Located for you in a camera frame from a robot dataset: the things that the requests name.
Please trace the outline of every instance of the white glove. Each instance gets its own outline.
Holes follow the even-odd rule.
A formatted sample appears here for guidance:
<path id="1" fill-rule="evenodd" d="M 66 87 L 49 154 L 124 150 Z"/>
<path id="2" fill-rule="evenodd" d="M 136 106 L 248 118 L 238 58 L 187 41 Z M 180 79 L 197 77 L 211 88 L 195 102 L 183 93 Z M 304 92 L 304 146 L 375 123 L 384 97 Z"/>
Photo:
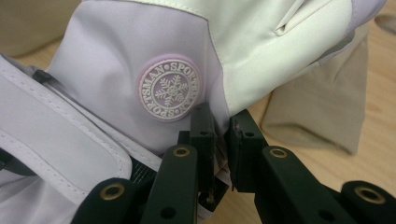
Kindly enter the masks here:
<path id="1" fill-rule="evenodd" d="M 48 72 L 56 88 L 162 154 L 190 128 L 194 105 L 209 102 L 224 133 L 230 116 L 332 56 L 385 1 L 140 2 L 84 1 Z"/>

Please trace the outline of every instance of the glove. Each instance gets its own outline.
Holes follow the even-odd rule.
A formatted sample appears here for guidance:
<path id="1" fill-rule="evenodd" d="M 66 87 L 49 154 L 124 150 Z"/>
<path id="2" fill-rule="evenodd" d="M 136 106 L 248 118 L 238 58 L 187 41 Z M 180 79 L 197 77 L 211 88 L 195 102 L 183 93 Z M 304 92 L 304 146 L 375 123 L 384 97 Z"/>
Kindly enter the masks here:
<path id="1" fill-rule="evenodd" d="M 323 66 L 276 88 L 262 120 L 274 138 L 304 147 L 358 151 L 364 121 L 367 26 Z"/>
<path id="2" fill-rule="evenodd" d="M 84 1 L 48 72 L 95 116 L 160 155 L 209 102 L 230 116 L 332 57 L 385 3 Z"/>

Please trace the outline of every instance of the brass grommet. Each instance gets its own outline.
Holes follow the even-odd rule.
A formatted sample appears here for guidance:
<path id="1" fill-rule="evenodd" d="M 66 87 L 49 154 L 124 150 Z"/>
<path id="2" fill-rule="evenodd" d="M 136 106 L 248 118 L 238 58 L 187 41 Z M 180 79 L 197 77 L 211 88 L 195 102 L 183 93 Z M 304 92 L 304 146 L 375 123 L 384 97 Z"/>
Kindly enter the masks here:
<path id="1" fill-rule="evenodd" d="M 288 153 L 285 150 L 280 149 L 280 148 L 271 149 L 270 154 L 274 157 L 281 158 L 281 159 L 288 157 Z"/>
<path id="2" fill-rule="evenodd" d="M 376 203 L 376 204 L 383 204 L 385 203 L 386 199 L 382 194 L 378 193 L 373 189 L 369 189 L 366 187 L 356 187 L 355 193 L 361 197 L 364 201 L 369 203 Z"/>
<path id="3" fill-rule="evenodd" d="M 124 191 L 125 187 L 121 183 L 114 183 L 104 187 L 100 191 L 100 197 L 105 201 L 110 201 L 119 198 Z"/>
<path id="4" fill-rule="evenodd" d="M 177 157 L 185 157 L 190 154 L 190 150 L 186 147 L 178 147 L 173 150 L 173 154 Z"/>

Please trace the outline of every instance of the white fabric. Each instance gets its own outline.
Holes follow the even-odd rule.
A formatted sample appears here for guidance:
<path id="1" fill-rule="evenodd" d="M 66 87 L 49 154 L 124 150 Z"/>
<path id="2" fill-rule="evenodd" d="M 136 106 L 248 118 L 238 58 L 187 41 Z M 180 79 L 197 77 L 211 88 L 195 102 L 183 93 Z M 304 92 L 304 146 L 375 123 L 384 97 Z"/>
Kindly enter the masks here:
<path id="1" fill-rule="evenodd" d="M 83 114 L 87 119 L 91 120 L 94 124 L 96 124 L 103 132 L 107 133 L 111 138 L 114 139 L 117 143 L 119 143 L 125 151 L 131 155 L 136 160 L 142 162 L 150 169 L 157 171 L 161 165 L 161 159 L 152 154 L 150 151 L 146 150 L 145 148 L 139 146 L 136 142 L 132 141 L 131 139 L 127 138 L 122 133 L 118 132 L 117 130 L 113 129 L 105 122 L 101 121 L 99 118 L 92 115 L 90 112 L 82 108 L 80 105 L 76 104 L 75 102 L 71 101 L 69 98 L 64 96 L 61 92 L 55 90 L 50 85 L 45 85 L 49 90 L 55 92 L 57 95 L 62 97 L 67 103 L 73 106 L 78 112 Z"/>
<path id="2" fill-rule="evenodd" d="M 0 57 L 0 148 L 74 203 L 97 183 L 129 178 L 128 154 L 45 87 Z"/>
<path id="3" fill-rule="evenodd" d="M 0 223 L 70 223 L 78 204 L 67 200 L 39 176 L 0 171 Z"/>
<path id="4" fill-rule="evenodd" d="M 197 207 L 197 224 L 202 224 L 206 219 L 210 218 L 213 215 L 212 212 L 198 204 Z"/>
<path id="5" fill-rule="evenodd" d="M 208 20 L 231 116 L 295 77 L 385 4 L 385 0 L 138 2 Z"/>

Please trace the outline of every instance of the snowflake emblem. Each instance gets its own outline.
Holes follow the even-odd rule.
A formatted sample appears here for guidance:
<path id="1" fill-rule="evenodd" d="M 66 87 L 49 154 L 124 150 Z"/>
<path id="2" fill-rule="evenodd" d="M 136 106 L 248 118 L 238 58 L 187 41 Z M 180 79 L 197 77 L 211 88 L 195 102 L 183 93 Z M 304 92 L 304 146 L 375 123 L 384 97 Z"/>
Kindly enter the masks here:
<path id="1" fill-rule="evenodd" d="M 139 98 L 156 119 L 184 117 L 200 96 L 201 78 L 192 63 L 181 59 L 159 60 L 141 76 Z"/>
<path id="2" fill-rule="evenodd" d="M 181 83 L 180 75 L 175 75 L 171 80 L 161 78 L 161 89 L 155 92 L 155 96 L 164 99 L 164 105 L 171 106 L 174 102 L 182 103 L 185 99 L 184 92 L 189 90 L 188 83 Z"/>

